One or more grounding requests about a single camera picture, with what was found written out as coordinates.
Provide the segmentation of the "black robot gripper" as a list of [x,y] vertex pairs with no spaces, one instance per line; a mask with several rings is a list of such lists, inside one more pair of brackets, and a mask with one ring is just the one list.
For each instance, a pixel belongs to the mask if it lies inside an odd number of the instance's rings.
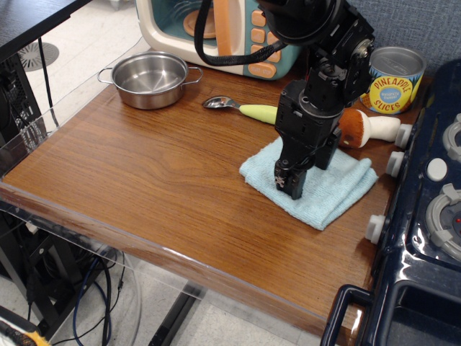
[[283,89],[275,123],[282,151],[274,166],[274,181],[276,188],[293,200],[302,197],[306,169],[316,166],[325,170],[329,166],[337,148],[333,137],[341,117],[341,104],[334,98],[327,98],[332,104],[326,109],[311,102],[305,95],[307,85],[294,80]]

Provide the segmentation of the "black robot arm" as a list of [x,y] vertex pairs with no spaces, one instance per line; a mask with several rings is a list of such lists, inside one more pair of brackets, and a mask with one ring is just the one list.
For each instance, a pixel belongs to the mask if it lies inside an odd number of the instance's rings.
[[347,1],[260,1],[259,6],[278,40],[309,52],[308,73],[283,89],[275,120],[282,139],[275,185],[297,200],[307,171],[330,164],[344,110],[370,87],[375,38]]

